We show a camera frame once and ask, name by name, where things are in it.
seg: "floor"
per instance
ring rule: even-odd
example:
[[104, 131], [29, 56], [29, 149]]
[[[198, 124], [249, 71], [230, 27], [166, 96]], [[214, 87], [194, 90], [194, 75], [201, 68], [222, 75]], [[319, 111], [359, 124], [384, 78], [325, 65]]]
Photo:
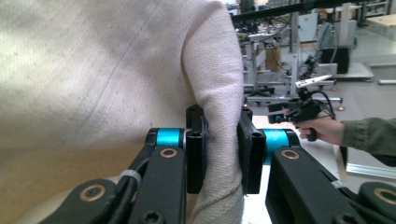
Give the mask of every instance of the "floor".
[[[373, 72], [373, 78], [363, 79], [338, 79], [335, 87], [337, 91], [331, 91], [332, 86], [324, 87], [324, 91], [330, 97], [341, 97], [343, 99], [342, 106], [345, 111], [336, 111], [336, 117], [339, 120], [364, 119], [370, 117], [378, 117], [383, 119], [394, 118], [396, 111], [396, 85], [379, 85], [378, 80], [384, 78], [396, 79], [396, 65], [376, 66], [379, 64], [396, 64], [396, 42], [384, 36], [375, 34], [366, 29], [359, 29], [356, 33], [358, 38], [358, 46], [352, 51], [351, 61], [353, 63], [364, 63]], [[309, 53], [314, 52], [314, 44], [308, 43], [301, 45], [299, 55], [306, 58]], [[282, 60], [291, 64], [291, 55], [289, 49], [282, 49]], [[255, 116], [268, 115], [268, 109], [265, 105], [257, 106], [249, 104]], [[371, 175], [358, 175], [355, 173], [344, 172], [341, 170], [341, 178], [348, 187], [355, 192], [359, 191], [360, 185], [368, 181], [380, 181], [396, 186], [396, 168], [389, 168], [368, 153], [350, 148], [348, 150], [348, 165], [355, 164], [367, 166], [373, 169], [385, 169], [391, 177], [375, 177]], [[265, 223], [249, 221], [244, 223]]]

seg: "cable tie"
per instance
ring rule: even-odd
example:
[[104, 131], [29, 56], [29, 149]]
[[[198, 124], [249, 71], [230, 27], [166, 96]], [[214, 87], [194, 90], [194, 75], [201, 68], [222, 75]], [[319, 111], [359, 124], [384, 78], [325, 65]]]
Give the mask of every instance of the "cable tie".
[[334, 181], [332, 182], [332, 185], [333, 185], [336, 189], [347, 188], [347, 184], [345, 184], [345, 183], [342, 182], [341, 180], [334, 180]]
[[140, 176], [140, 174], [135, 171], [135, 170], [124, 170], [122, 171], [122, 173], [120, 174], [119, 179], [122, 179], [124, 176], [130, 176], [133, 177], [136, 182], [137, 182], [137, 187], [140, 187], [140, 184], [142, 183], [142, 177]]

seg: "green sleeve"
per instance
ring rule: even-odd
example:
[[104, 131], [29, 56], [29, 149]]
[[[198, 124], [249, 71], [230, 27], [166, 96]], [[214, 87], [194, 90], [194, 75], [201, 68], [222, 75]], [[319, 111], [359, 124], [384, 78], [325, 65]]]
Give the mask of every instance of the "green sleeve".
[[342, 146], [372, 155], [396, 157], [396, 119], [348, 120], [344, 123]]

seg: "white fabric sack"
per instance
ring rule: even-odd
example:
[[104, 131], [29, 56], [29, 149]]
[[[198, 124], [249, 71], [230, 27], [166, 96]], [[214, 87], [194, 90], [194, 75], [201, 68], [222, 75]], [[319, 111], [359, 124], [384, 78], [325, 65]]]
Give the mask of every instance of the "white fabric sack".
[[241, 221], [242, 59], [221, 2], [11, 0], [0, 11], [0, 222], [63, 190], [48, 179], [106, 177], [99, 161], [118, 169], [132, 158], [116, 148], [183, 128], [196, 103], [210, 139], [194, 222]]

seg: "human hand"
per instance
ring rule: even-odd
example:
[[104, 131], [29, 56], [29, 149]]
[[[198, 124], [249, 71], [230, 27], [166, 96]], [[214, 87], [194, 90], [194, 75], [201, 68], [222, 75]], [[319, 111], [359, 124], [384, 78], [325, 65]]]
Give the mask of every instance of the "human hand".
[[300, 137], [305, 139], [311, 134], [310, 128], [317, 131], [317, 138], [325, 142], [340, 146], [344, 137], [344, 124], [340, 121], [321, 118], [308, 121], [293, 123], [300, 132]]

